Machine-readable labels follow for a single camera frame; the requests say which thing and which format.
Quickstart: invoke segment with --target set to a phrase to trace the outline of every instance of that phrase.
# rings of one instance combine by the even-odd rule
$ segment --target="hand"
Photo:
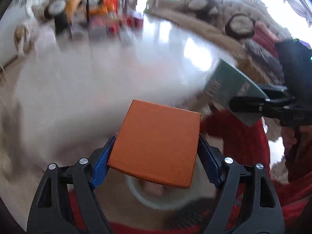
[[[312,126],[302,126],[299,128],[299,131],[304,135],[303,147],[306,150],[312,150]],[[281,136],[283,138],[285,154],[287,154],[291,147],[297,143],[297,139],[294,137],[294,129],[282,127]]]

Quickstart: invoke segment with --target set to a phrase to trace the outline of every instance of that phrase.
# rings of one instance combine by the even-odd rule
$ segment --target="white wall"
[[[16,55],[13,36],[15,28],[27,18],[25,8],[10,7],[0,20],[0,62],[6,64]]]

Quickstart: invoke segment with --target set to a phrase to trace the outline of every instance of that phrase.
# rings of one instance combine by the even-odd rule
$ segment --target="orange box lid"
[[[108,166],[159,184],[189,188],[200,113],[133,100]]]

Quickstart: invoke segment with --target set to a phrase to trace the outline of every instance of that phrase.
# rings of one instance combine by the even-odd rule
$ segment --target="barcode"
[[[209,86],[207,94],[213,97],[220,85],[221,84],[219,84],[217,81],[213,81]]]

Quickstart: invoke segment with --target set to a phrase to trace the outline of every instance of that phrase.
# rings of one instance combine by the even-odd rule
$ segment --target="black device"
[[[116,137],[111,137],[103,148],[96,149],[88,159],[80,159],[72,166],[58,167],[56,163],[49,165],[32,202],[27,233],[113,234],[93,190],[105,179],[109,170],[107,161],[115,141]],[[219,189],[215,210],[201,233],[284,233],[281,206],[261,163],[254,166],[240,165],[234,159],[224,157],[218,148],[210,146],[201,135],[198,156],[209,181]],[[246,189],[237,225],[226,230],[240,183],[246,184]],[[87,230],[79,229],[74,223],[67,184],[74,184]]]

